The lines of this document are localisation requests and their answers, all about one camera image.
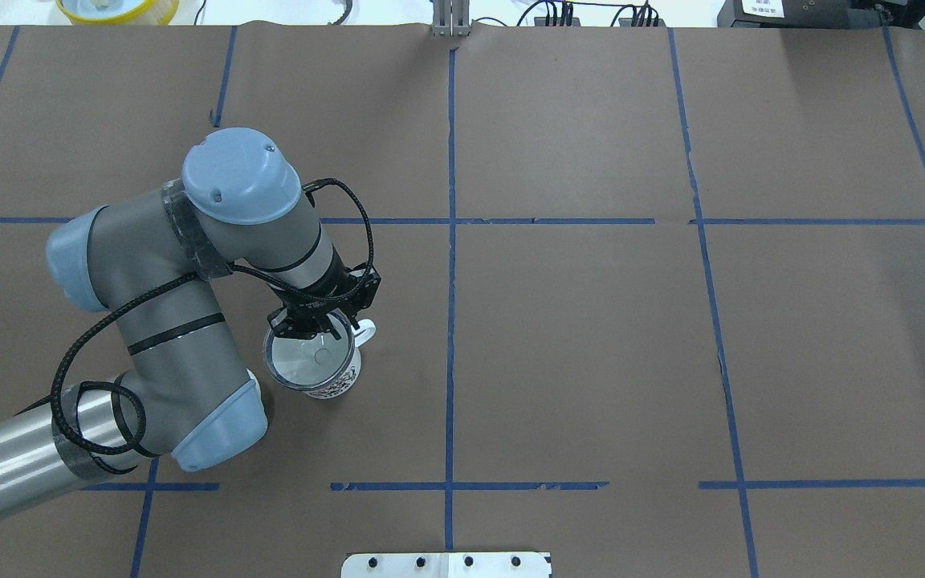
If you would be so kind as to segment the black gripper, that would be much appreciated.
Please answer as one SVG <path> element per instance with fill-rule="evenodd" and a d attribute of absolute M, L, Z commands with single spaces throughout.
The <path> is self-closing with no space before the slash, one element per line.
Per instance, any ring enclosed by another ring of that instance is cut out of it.
<path fill-rule="evenodd" d="M 316 334 L 330 334 L 334 340 L 344 337 L 337 315 L 340 312 L 355 323 L 360 311 L 373 303 L 382 277 L 375 267 L 359 266 L 349 270 L 331 267 L 308 288 L 297 288 L 283 279 L 271 282 L 273 292 L 282 307 L 268 316 L 268 325 L 275 338 L 293 338 L 295 327 L 316 327 Z"/>

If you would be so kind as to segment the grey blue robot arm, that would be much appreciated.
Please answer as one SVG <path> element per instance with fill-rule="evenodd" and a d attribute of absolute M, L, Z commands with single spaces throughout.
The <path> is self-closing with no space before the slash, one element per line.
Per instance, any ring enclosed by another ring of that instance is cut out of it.
<path fill-rule="evenodd" d="M 0 423 L 0 520 L 107 482 L 151 458 L 185 471 L 241 454 L 267 432 L 247 368 L 213 290 L 235 274 L 280 305 L 271 335 L 312 338 L 357 324 L 381 275 L 375 246 L 347 267 L 316 213 L 316 191 L 258 129 L 217 129 L 179 177 L 60 226 L 47 242 L 55 284 L 105 317 L 63 353 L 49 392 Z"/>

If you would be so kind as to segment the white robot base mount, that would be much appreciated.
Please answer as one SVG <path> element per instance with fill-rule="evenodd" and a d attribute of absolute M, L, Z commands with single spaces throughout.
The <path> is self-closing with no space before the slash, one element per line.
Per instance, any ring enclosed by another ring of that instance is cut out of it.
<path fill-rule="evenodd" d="M 549 553 L 397 552 L 346 557 L 341 577 L 552 577 Z"/>

